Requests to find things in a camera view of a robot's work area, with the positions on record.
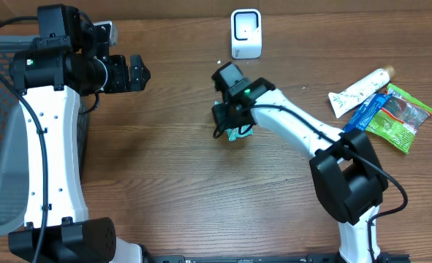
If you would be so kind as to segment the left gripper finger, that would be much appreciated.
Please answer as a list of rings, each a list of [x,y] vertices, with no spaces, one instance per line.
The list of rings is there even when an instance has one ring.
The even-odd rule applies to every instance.
[[[130,77],[150,77],[151,73],[144,64],[140,55],[132,55],[130,57]]]
[[[150,75],[144,77],[130,77],[129,90],[130,91],[143,91],[147,82],[151,79]]]

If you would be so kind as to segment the white tube gold cap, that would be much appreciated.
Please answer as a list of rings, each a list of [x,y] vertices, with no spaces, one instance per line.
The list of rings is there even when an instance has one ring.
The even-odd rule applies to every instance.
[[[386,86],[395,76],[393,66],[387,65],[374,70],[363,79],[358,80],[340,93],[330,92],[328,99],[336,118],[340,118],[368,97],[376,93],[380,88]]]

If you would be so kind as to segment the blue snack bar wrapper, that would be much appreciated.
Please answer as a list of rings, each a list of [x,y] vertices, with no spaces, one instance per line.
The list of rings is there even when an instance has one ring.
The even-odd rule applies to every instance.
[[[373,94],[368,97],[355,111],[344,131],[350,132],[354,129],[365,131],[369,123],[378,111],[391,98],[390,94]]]

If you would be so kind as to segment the green snack bag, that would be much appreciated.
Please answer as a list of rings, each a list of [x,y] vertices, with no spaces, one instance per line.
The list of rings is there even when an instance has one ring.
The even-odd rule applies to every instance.
[[[408,154],[419,127],[432,116],[432,108],[391,83],[387,85],[386,95],[390,98],[365,130]]]

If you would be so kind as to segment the teal tissue pack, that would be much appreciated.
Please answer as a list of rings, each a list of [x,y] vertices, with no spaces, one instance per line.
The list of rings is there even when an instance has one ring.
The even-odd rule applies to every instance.
[[[238,138],[250,136],[254,133],[252,125],[245,125],[236,129],[227,129],[226,132],[230,142],[233,142]]]

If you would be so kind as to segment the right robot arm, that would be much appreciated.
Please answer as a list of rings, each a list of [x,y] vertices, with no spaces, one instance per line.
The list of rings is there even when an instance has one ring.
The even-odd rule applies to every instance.
[[[317,199],[338,222],[340,262],[382,262],[375,217],[388,187],[367,135],[345,132],[318,121],[296,106],[274,84],[251,81],[226,63],[211,77],[222,101],[212,108],[214,137],[228,129],[258,125],[286,140],[309,162]]]

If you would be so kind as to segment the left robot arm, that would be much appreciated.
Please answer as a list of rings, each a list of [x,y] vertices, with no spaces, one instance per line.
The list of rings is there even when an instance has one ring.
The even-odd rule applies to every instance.
[[[110,21],[64,4],[39,7],[37,20],[39,36],[10,67],[29,161],[26,228],[9,234],[10,251],[27,262],[144,262],[144,248],[119,238],[110,218],[88,215],[77,125],[84,96],[142,91],[151,74],[138,55],[110,54]]]

